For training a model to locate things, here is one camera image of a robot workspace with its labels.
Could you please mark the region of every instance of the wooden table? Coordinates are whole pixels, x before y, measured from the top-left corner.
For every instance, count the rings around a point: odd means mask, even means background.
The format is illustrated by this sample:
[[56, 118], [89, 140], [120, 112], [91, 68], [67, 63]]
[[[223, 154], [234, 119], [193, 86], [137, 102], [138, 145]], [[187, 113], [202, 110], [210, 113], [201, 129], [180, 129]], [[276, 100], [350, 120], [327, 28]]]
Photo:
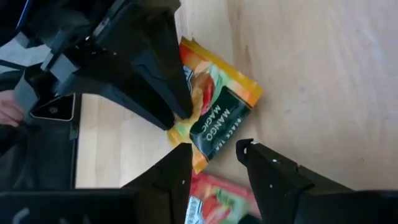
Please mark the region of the wooden table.
[[[249, 185], [241, 138], [354, 189], [398, 188], [396, 0], [184, 0], [183, 35], [257, 80], [258, 106], [208, 172]], [[78, 187], [119, 187], [171, 149], [163, 131], [84, 96]]]

